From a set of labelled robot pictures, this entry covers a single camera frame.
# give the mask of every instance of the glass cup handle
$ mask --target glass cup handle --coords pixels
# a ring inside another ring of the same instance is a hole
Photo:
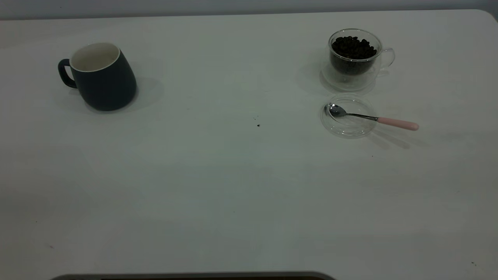
[[[386,57],[385,53],[390,53],[388,56],[388,59],[384,61],[384,58]],[[385,68],[391,66],[391,64],[394,62],[394,59],[396,58],[396,55],[394,54],[394,50],[392,48],[385,48],[382,50],[382,62],[380,64],[380,69],[384,70]]]

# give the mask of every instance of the mug handle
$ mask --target mug handle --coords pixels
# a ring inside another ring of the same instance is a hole
[[[395,55],[394,50],[392,48],[383,49],[382,50],[382,57],[384,57],[384,54],[388,53],[388,52],[391,53],[390,58],[385,62],[382,61],[382,63],[380,64],[381,70],[385,70],[387,67],[391,66],[391,64],[394,62],[394,59],[396,58],[396,55]]]
[[[66,66],[71,67],[71,65],[69,65],[69,59],[67,58],[61,60],[59,62],[59,66],[57,66],[57,68],[59,69],[59,75],[61,76],[62,82],[64,82],[66,86],[76,89],[77,88],[76,82],[73,79],[69,78],[69,75],[67,74],[66,71]]]

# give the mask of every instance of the wall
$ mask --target wall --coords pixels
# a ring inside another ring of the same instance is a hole
[[[0,19],[478,8],[498,0],[0,0]]]

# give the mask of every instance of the spoon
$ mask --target spoon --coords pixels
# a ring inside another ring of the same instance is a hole
[[[365,115],[360,115],[360,114],[348,114],[341,106],[336,105],[336,104],[332,104],[332,103],[327,104],[325,107],[326,107],[325,108],[326,111],[329,112],[329,115],[331,117],[354,116],[354,117],[364,118],[367,120],[376,121],[378,123],[385,124],[388,126],[406,129],[406,130],[413,130],[413,131],[418,130],[418,124],[416,124],[416,123],[395,120],[395,119],[388,119],[388,118],[370,117],[370,116],[365,116]]]

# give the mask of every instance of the white table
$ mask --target white table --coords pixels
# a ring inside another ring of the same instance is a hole
[[[366,98],[419,131],[348,140],[322,126],[319,65],[347,27],[396,50]],[[485,12],[2,21],[0,38],[2,280],[498,277],[498,24]],[[56,70],[99,41],[140,88],[113,114]]]

